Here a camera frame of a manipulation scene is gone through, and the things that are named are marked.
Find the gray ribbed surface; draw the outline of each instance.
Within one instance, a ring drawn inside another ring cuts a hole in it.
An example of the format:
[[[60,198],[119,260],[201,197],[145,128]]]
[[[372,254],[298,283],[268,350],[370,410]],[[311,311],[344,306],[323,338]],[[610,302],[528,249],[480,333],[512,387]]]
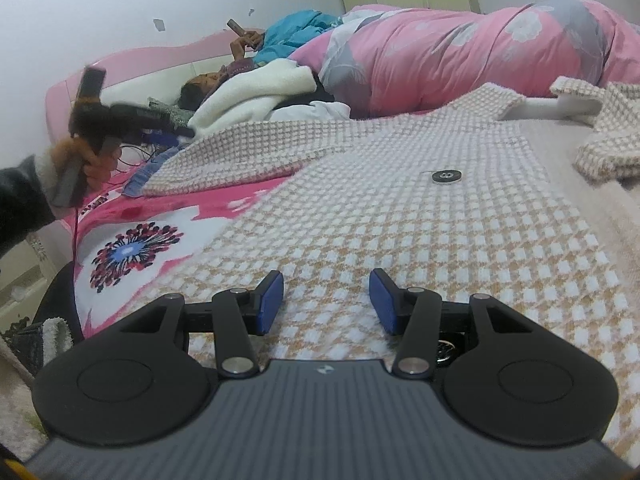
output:
[[[28,467],[42,480],[608,480],[627,470],[595,442],[560,452],[487,440],[427,384],[377,361],[272,361],[258,378],[225,383],[166,439],[124,450],[56,440]]]

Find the blue cloth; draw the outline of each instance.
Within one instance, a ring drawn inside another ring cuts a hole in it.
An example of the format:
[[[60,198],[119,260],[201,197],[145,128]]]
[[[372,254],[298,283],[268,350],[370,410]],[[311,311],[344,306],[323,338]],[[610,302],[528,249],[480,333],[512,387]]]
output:
[[[162,130],[151,130],[150,133],[146,134],[145,142],[146,144],[159,144],[167,147],[180,145],[180,140],[177,136],[166,134]]]
[[[129,181],[125,184],[124,188],[122,189],[122,194],[125,196],[130,196],[132,198],[142,196],[142,188],[151,178],[151,176],[182,148],[183,146],[175,146],[174,148],[169,148],[165,152],[156,155],[144,166],[138,168],[136,172],[131,175]]]
[[[319,10],[300,10],[274,23],[264,34],[264,44],[254,62],[263,64],[289,57],[298,47],[340,25],[340,18]]]

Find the blue gripper pad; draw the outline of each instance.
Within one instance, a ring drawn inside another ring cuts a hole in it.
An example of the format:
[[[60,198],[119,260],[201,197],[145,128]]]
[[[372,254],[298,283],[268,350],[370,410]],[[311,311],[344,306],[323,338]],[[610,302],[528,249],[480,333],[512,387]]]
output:
[[[282,297],[284,295],[284,278],[282,274],[278,273],[275,279],[271,282],[267,290],[262,294],[260,300],[260,309],[256,316],[256,335],[264,335],[269,332],[273,320],[278,313],[278,309],[282,304]]]
[[[393,335],[398,334],[398,316],[396,316],[394,298],[373,271],[369,274],[369,299],[385,331]]]

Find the beige checkered fabric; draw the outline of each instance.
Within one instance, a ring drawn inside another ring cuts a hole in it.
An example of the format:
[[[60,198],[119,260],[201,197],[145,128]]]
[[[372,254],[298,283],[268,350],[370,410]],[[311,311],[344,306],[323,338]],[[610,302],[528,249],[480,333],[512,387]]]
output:
[[[409,116],[373,121],[242,123],[206,137],[162,165],[146,195],[181,194],[287,176],[331,153],[353,149]]]
[[[466,110],[483,119],[500,120],[509,110],[526,101],[526,97],[511,89],[487,83],[474,92],[463,95],[447,107]]]
[[[551,90],[602,102],[593,121],[596,133],[578,148],[578,171],[597,182],[640,175],[640,85],[612,83],[604,89],[561,77]]]
[[[371,269],[446,300],[489,293],[613,372],[621,395],[606,443],[640,462],[640,311],[627,303],[580,212],[549,182],[519,123],[491,117],[510,103],[478,116],[467,109],[476,108],[471,95],[426,116],[358,123],[359,131],[371,128],[369,137],[297,172],[200,254],[150,283],[132,308],[176,291],[206,301],[279,269],[285,303],[259,343],[262,362],[389,360],[396,341],[370,304]],[[308,126],[274,131],[291,136],[297,128]],[[335,128],[332,135],[339,139]],[[446,169],[460,170],[462,179],[435,183],[433,171]],[[212,362],[212,349],[212,336],[192,338],[201,362]]]

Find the pink floral blanket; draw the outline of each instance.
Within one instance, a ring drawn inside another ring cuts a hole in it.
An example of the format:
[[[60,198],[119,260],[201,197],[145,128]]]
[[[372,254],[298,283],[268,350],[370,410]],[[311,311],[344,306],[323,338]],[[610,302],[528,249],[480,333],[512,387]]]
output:
[[[284,180],[152,198],[130,198],[114,184],[92,197],[78,222],[75,293],[84,335],[116,321],[156,278],[176,280],[173,267]],[[74,218],[65,222],[73,231]],[[185,292],[182,285],[175,290]]]
[[[496,83],[546,97],[559,76],[640,83],[640,28],[600,3],[543,0],[491,14],[356,8],[291,59],[357,116],[431,110]]]

